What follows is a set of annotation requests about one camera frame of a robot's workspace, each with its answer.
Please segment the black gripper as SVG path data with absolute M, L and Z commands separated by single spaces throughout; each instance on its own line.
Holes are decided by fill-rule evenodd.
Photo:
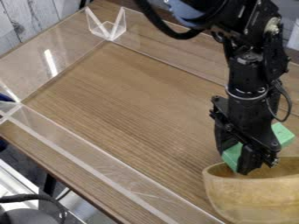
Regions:
M 238 158 L 238 173 L 242 175 L 248 175 L 262 165 L 272 168 L 278 164 L 282 146 L 271 125 L 279 101 L 279 94 L 244 101 L 232 96 L 211 98 L 216 149 L 223 154 L 230 147 L 243 144 Z

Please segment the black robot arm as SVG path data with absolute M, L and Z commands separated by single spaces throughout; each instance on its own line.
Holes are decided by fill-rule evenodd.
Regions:
M 275 166 L 284 144 L 274 126 L 279 102 L 288 99 L 282 76 L 288 72 L 279 7 L 272 0 L 163 0 L 188 28 L 175 31 L 148 0 L 135 0 L 154 26 L 168 37 L 192 39 L 208 31 L 222 43 L 228 63 L 227 96 L 211 98 L 216 148 L 232 171 L 247 175 Z

